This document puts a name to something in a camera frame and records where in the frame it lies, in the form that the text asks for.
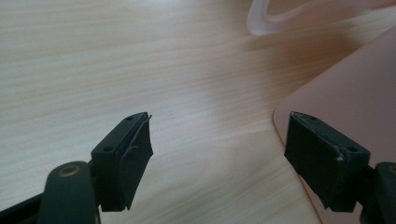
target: wooden table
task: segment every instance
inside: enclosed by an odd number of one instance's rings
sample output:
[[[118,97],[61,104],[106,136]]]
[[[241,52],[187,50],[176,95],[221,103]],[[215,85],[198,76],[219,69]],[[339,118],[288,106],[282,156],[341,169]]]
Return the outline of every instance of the wooden table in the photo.
[[[394,25],[396,9],[256,37],[250,4],[0,3],[0,210],[148,111],[155,154],[132,210],[103,223],[319,223],[272,112]]]

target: black plastic part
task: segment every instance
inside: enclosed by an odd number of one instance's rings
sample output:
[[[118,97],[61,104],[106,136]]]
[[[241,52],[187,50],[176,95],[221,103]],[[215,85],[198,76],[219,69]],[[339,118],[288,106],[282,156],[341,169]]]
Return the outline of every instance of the black plastic part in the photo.
[[[320,119],[291,112],[285,156],[325,208],[353,211],[353,182],[368,166],[367,149]]]
[[[87,162],[69,162],[49,173],[37,223],[100,223]]]
[[[34,224],[37,221],[42,194],[0,212],[0,223]]]
[[[360,222],[361,222],[361,224],[387,224],[387,223],[385,223],[385,220],[382,217],[382,215],[373,216],[373,214],[368,212],[367,209],[365,209],[364,207],[361,210]]]
[[[124,119],[92,151],[90,165],[96,199],[104,212],[131,207],[153,155],[149,119],[146,112]]]
[[[381,223],[379,220],[382,217],[381,210],[375,196],[375,179],[376,170],[367,166],[364,170],[353,178],[353,189],[356,200],[364,207],[365,215],[375,217],[376,223]]]
[[[375,167],[375,196],[387,224],[396,223],[396,163],[381,162]]]

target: light wood grain surface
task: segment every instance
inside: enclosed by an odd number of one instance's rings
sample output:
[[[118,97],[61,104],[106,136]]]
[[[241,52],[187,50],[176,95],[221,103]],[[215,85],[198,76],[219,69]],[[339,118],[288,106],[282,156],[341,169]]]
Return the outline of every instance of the light wood grain surface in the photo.
[[[103,223],[319,223],[272,112],[394,25],[396,10],[256,37],[250,4],[2,1],[0,210],[148,111],[155,154],[132,210]]]

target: table surface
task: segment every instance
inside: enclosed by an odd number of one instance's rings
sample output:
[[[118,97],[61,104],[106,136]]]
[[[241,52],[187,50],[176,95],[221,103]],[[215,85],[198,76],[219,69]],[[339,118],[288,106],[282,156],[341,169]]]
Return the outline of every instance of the table surface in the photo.
[[[132,210],[103,223],[319,223],[273,110],[396,21],[388,8],[257,37],[250,1],[0,4],[0,210],[89,161],[123,118],[152,115]]]

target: screw hole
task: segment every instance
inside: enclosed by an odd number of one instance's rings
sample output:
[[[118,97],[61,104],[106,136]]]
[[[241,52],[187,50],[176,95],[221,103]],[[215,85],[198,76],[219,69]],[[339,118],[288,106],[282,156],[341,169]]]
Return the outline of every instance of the screw hole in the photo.
[[[358,151],[355,147],[348,147],[347,150],[350,151],[350,152],[357,152]]]
[[[105,151],[105,152],[109,152],[111,150],[113,150],[113,147],[105,147],[105,148],[103,148],[103,151]]]

